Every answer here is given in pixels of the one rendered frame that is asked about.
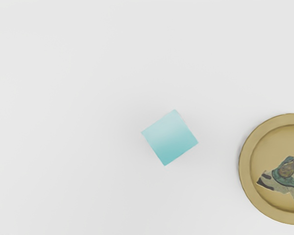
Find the teal block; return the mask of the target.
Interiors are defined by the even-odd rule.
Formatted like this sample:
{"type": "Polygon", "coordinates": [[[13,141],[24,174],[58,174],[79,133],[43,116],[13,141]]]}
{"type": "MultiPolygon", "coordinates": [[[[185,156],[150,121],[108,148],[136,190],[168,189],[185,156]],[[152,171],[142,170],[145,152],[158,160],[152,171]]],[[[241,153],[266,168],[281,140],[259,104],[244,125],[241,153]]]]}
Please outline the teal block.
{"type": "Polygon", "coordinates": [[[198,144],[177,110],[146,128],[142,135],[163,165],[168,165],[198,144]]]}

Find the tan plate with painted pattern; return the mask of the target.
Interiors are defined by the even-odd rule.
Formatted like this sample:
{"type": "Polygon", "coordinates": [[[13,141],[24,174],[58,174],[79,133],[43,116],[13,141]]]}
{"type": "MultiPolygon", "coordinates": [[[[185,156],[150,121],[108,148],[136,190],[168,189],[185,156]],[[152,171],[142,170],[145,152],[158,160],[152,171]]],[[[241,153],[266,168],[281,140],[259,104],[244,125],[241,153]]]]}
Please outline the tan plate with painted pattern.
{"type": "Polygon", "coordinates": [[[239,176],[261,213],[294,225],[294,114],[272,117],[252,131],[241,149],[239,176]]]}

